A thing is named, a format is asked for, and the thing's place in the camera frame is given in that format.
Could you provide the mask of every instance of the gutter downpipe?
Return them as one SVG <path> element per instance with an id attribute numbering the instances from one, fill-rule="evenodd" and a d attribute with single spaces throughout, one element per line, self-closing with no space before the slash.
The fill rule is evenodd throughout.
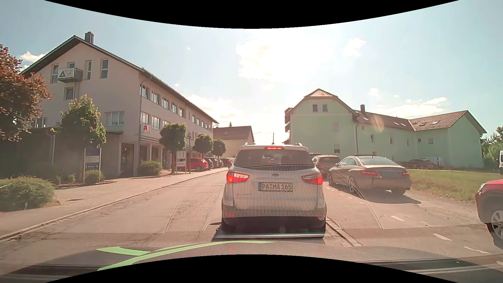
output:
<path id="1" fill-rule="evenodd" d="M 141 102 L 142 102 L 142 96 L 141 96 L 141 91 L 143 89 L 143 83 L 146 82 L 146 81 L 150 81 L 152 80 L 152 77 L 153 77 L 153 74 L 150 74 L 150 78 L 146 79 L 146 80 L 142 80 L 141 83 L 140 83 L 140 86 L 142 86 L 142 88 L 140 89 L 140 117 L 138 119 L 138 165 L 140 165 L 140 141 L 141 141 Z"/>

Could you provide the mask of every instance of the asphalt road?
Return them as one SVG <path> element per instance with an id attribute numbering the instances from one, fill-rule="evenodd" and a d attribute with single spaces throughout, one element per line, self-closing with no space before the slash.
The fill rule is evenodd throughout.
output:
<path id="1" fill-rule="evenodd" d="M 225 172 L 189 180 L 0 242 L 0 274 L 100 248 L 221 241 L 224 182 Z M 298 238 L 296 244 L 409 248 L 475 262 L 477 256 L 491 255 L 493 263 L 503 266 L 503 250 L 482 224 L 459 225 L 418 207 L 418 200 L 388 191 L 362 197 L 325 183 L 324 192 L 329 224 L 339 233 L 327 226 L 322 239 Z"/>

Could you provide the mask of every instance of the cloud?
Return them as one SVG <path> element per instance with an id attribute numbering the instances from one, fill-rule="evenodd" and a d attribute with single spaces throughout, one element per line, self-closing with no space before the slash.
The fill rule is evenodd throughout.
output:
<path id="1" fill-rule="evenodd" d="M 274 84 L 268 84 L 263 86 L 262 88 L 265 89 L 266 91 L 270 91 L 274 88 Z"/>
<path id="2" fill-rule="evenodd" d="M 345 56 L 360 56 L 361 54 L 358 52 L 358 49 L 365 44 L 365 40 L 362 40 L 358 37 L 354 39 L 350 39 L 348 45 L 344 49 L 343 54 Z"/>
<path id="3" fill-rule="evenodd" d="M 370 91 L 369 91 L 369 95 L 370 95 L 370 96 L 378 96 L 378 95 L 379 95 L 379 94 L 378 94 L 378 92 L 379 92 L 379 90 L 378 90 L 378 89 L 376 89 L 376 88 L 371 88 L 371 89 L 370 89 Z"/>
<path id="4" fill-rule="evenodd" d="M 434 98 L 432 100 L 428 100 L 427 102 L 424 102 L 423 104 L 439 104 L 440 102 L 446 101 L 447 98 L 445 97 L 439 97 L 439 98 Z"/>
<path id="5" fill-rule="evenodd" d="M 26 60 L 26 61 L 30 61 L 30 62 L 36 62 L 38 61 L 40 58 L 44 57 L 45 54 L 40 54 L 40 55 L 33 55 L 31 54 L 29 51 L 26 51 L 26 53 L 24 53 L 23 55 L 19 56 L 21 59 L 23 60 Z"/>
<path id="6" fill-rule="evenodd" d="M 241 57 L 239 76 L 267 81 L 290 81 L 304 77 L 321 63 L 334 58 L 326 38 L 299 34 L 260 36 L 236 46 Z"/>
<path id="7" fill-rule="evenodd" d="M 232 101 L 229 99 L 219 98 L 217 101 L 210 101 L 195 94 L 187 97 L 187 99 L 219 122 L 239 120 L 243 115 L 241 110 L 231 106 Z"/>
<path id="8" fill-rule="evenodd" d="M 435 113 L 439 113 L 444 111 L 444 109 L 437 107 L 436 105 L 442 101 L 446 101 L 447 98 L 440 97 L 429 100 L 427 102 L 421 103 L 420 105 L 415 104 L 405 104 L 401 106 L 396 106 L 388 109 L 379 108 L 377 109 L 377 113 L 385 114 L 389 116 L 397 116 L 397 117 L 407 117 L 407 116 L 428 116 Z"/>

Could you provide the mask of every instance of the chimney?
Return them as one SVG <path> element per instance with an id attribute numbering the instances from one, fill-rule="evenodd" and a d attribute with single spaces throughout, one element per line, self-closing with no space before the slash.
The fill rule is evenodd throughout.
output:
<path id="1" fill-rule="evenodd" d="M 84 40 L 89 42 L 90 44 L 94 44 L 94 34 L 90 31 L 86 32 L 84 35 Z"/>

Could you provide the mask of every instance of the white suv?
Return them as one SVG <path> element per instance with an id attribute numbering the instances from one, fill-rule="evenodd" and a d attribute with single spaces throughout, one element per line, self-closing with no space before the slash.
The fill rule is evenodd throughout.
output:
<path id="1" fill-rule="evenodd" d="M 241 146 L 226 176 L 222 224 L 302 227 L 325 232 L 323 180 L 302 145 Z"/>

